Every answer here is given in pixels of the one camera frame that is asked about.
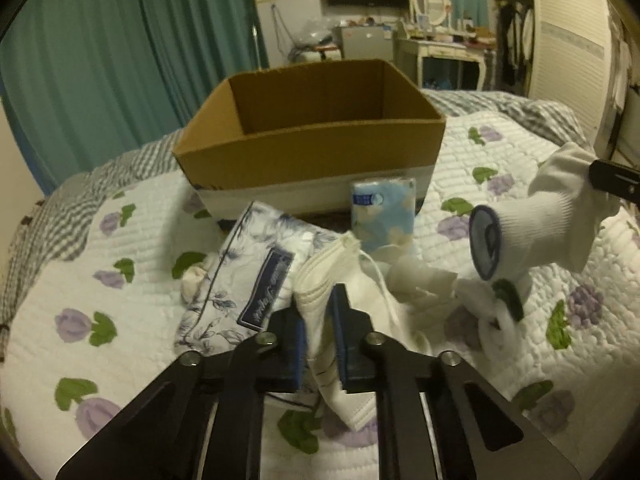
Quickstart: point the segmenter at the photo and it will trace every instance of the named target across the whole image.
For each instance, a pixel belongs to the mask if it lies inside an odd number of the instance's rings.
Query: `white louvered door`
[[[593,143],[607,102],[611,33],[607,0],[534,0],[529,97],[570,106]]]

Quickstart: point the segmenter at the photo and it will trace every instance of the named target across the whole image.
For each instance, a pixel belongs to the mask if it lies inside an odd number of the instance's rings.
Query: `open cardboard box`
[[[351,182],[414,176],[424,197],[445,119],[382,60],[309,63],[225,79],[174,147],[209,212],[251,200],[290,214],[343,210]]]

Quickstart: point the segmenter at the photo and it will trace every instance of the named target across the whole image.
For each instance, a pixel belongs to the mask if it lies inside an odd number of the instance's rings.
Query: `white quilted bedspread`
[[[476,130],[470,134],[470,128]],[[555,148],[494,112],[449,119],[417,219],[420,256],[450,270],[468,265],[466,217],[442,210],[442,203],[524,196],[538,163]],[[474,175],[490,178],[478,184]],[[172,341],[183,307],[174,276],[222,236],[190,196],[175,172],[107,200],[84,253],[73,262],[47,264],[18,310],[0,375],[2,419],[43,480],[52,480],[175,358]],[[640,232],[633,222],[624,210],[607,219],[581,274],[556,266],[532,270],[534,285],[518,326],[524,343],[504,362],[484,357],[477,324],[459,305],[426,313],[434,350],[458,350],[507,398],[520,392],[526,413],[584,478],[640,403]],[[314,431],[318,450],[307,454],[281,436],[283,413],[266,407],[263,478],[378,477],[377,448],[368,438],[337,438],[323,422]]]

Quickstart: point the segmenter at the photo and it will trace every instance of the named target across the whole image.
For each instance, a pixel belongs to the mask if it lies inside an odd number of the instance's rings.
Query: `metal screw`
[[[278,337],[273,332],[260,332],[255,337],[255,340],[258,342],[258,345],[271,346],[278,342]]]
[[[182,366],[196,366],[200,362],[200,359],[202,359],[200,353],[195,350],[191,350],[180,356],[180,364]]]
[[[447,350],[440,354],[441,361],[448,366],[456,366],[462,362],[462,357],[460,357],[453,350]]]
[[[364,341],[367,342],[367,344],[369,345],[382,345],[383,342],[385,342],[385,335],[381,334],[380,332],[369,332],[365,338]]]

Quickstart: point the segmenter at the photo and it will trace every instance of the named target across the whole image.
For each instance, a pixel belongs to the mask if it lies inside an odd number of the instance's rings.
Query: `bed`
[[[468,238],[464,215],[446,211],[447,200],[475,205],[522,196],[558,146],[587,141],[562,105],[500,92],[426,94],[451,119],[417,218],[416,246],[425,261],[456,270],[469,259]],[[178,135],[73,177],[12,244],[2,290],[2,420],[43,480],[175,358],[181,270],[189,254],[214,251],[223,240],[171,156]],[[497,175],[475,179],[477,168]],[[636,220],[624,208],[607,219],[582,274],[546,266],[532,277],[521,353],[489,362],[478,349],[477,323],[454,302],[430,310],[431,345],[460,352],[521,403],[583,478],[594,478],[607,456],[635,439],[628,422],[640,404]],[[596,314],[568,328],[564,312],[572,319],[584,303]],[[565,337],[550,337],[550,327]],[[283,416],[283,408],[266,409],[263,478],[377,477],[370,434],[354,439],[323,420],[318,450],[309,453],[284,438]]]

